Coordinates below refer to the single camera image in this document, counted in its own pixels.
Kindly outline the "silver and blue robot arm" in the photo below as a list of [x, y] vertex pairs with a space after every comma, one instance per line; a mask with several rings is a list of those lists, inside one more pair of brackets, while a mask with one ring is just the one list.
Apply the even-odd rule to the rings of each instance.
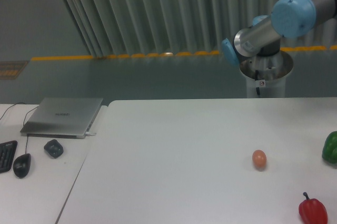
[[222, 41], [222, 52], [233, 65], [256, 56], [281, 38], [297, 38], [336, 17], [336, 0], [278, 0], [271, 14]]

